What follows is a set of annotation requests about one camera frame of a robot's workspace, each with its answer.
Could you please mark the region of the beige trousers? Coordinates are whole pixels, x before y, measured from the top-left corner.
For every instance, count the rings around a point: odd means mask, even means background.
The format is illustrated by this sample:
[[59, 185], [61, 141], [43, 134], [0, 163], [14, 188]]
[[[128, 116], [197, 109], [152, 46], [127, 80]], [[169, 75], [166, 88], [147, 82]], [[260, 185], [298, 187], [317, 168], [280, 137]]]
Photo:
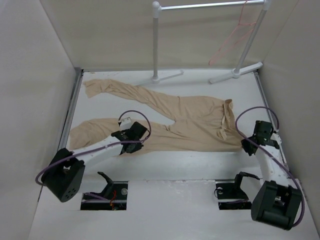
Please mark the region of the beige trousers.
[[237, 152], [242, 137], [236, 131], [233, 101], [211, 96], [174, 96], [113, 79], [86, 81], [85, 93], [101, 93], [145, 104], [173, 121], [151, 122], [151, 136], [135, 155], [159, 151]]

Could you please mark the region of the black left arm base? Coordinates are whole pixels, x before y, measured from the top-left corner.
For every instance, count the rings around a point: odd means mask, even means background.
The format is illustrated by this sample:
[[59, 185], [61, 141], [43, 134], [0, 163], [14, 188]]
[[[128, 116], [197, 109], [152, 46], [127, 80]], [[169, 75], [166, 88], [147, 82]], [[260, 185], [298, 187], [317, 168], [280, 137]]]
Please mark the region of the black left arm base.
[[113, 181], [104, 172], [97, 174], [103, 179], [90, 179], [84, 186], [80, 204], [81, 211], [125, 211], [129, 191], [128, 181]]

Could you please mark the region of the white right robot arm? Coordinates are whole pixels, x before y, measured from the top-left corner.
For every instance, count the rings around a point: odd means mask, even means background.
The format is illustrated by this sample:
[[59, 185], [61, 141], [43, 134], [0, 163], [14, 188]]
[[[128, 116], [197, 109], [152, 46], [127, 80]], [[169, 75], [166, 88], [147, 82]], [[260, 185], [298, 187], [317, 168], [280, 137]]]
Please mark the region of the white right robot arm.
[[253, 135], [241, 144], [249, 156], [256, 158], [262, 177], [240, 172], [240, 180], [231, 190], [238, 198], [248, 197], [253, 221], [288, 231], [293, 228], [297, 213], [303, 210], [303, 194], [293, 187], [281, 163], [280, 142], [270, 122], [257, 120]]

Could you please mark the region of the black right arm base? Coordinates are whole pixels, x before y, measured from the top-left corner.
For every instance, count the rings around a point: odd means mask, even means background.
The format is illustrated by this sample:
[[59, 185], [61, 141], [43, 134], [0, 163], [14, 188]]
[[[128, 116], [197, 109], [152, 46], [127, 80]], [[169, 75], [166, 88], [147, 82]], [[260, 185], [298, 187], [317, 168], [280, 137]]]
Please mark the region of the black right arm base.
[[218, 200], [219, 210], [250, 210], [252, 203], [248, 195], [241, 189], [243, 178], [249, 180], [260, 180], [258, 176], [239, 172], [233, 181], [223, 180], [215, 183], [214, 196]]

